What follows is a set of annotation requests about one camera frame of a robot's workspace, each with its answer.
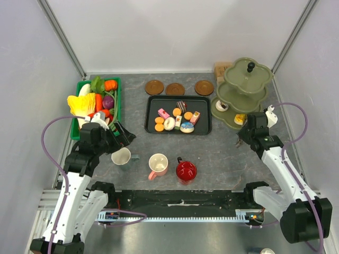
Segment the white pink sprinkle donut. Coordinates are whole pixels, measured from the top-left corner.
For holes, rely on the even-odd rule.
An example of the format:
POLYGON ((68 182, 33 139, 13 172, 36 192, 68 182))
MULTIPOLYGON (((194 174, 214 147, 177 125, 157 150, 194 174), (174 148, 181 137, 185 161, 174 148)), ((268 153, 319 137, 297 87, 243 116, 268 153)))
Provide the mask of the white pink sprinkle donut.
POLYGON ((175 118, 173 118, 173 117, 168 117, 168 118, 164 121, 163 126, 164 126, 164 129, 165 129, 166 131, 173 130, 174 127, 175 127, 175 118))

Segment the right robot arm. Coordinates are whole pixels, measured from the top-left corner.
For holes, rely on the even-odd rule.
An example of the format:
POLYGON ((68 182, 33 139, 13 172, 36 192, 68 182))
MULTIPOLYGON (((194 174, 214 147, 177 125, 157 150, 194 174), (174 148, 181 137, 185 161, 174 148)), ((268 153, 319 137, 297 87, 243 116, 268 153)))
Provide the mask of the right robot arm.
POLYGON ((269 211, 279 221, 289 243, 327 238, 332 204, 327 198, 318 197, 305 183, 279 137, 269 134, 267 115, 263 112, 249 114, 238 137, 256 152, 282 190, 282 194, 277 194, 266 182, 248 183, 242 196, 244 205, 248 208, 260 205, 269 211))

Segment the white chocolate donut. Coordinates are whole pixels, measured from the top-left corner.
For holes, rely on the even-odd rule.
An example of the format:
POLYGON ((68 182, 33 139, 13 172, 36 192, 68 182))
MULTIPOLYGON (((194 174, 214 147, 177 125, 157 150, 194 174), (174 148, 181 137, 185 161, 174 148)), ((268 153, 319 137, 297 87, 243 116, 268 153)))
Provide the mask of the white chocolate donut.
POLYGON ((219 111, 219 112, 225 112, 228 110, 229 106, 225 103, 223 103, 222 101, 218 100, 215 104, 215 107, 216 109, 219 111))

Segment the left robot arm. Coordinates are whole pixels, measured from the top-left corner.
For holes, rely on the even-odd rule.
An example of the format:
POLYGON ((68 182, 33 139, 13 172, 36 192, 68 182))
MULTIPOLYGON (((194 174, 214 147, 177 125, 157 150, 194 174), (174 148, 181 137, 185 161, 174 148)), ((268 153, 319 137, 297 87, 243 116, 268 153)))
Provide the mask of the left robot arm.
POLYGON ((83 253, 85 239, 98 214, 104 207, 115 205, 114 185, 96 182, 81 206, 100 156, 117 152, 136 138, 120 122, 114 125, 118 135, 97 122, 81 128, 80 139, 65 159, 63 184, 51 221, 43 236, 31 242, 33 253, 83 253))

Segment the yellow fruit tart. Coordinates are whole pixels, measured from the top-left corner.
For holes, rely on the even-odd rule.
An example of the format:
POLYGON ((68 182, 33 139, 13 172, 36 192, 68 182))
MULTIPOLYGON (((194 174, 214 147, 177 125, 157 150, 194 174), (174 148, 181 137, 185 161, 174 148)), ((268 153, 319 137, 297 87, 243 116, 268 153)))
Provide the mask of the yellow fruit tart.
POLYGON ((234 117, 234 122, 237 125, 243 125, 245 123, 247 119, 247 115, 246 114, 236 114, 234 117))

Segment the blue iced donut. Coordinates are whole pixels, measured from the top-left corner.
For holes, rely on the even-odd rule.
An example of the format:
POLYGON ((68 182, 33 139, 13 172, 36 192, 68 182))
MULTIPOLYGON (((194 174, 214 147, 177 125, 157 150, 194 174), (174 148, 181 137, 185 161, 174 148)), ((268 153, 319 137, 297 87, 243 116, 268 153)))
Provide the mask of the blue iced donut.
POLYGON ((191 122, 184 122, 180 126, 180 131, 183 133, 192 133, 194 131, 194 125, 191 122))

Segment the metal tongs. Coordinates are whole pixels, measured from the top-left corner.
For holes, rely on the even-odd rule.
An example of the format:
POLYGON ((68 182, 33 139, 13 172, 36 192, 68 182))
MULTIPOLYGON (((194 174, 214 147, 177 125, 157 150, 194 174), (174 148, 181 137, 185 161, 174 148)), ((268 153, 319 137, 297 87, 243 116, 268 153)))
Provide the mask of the metal tongs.
MULTIPOLYGON (((243 121, 242 127, 244 127, 246 123, 247 123, 247 119, 243 121)), ((242 144, 243 144, 243 140, 240 137, 238 137, 235 147, 238 149, 242 144)))

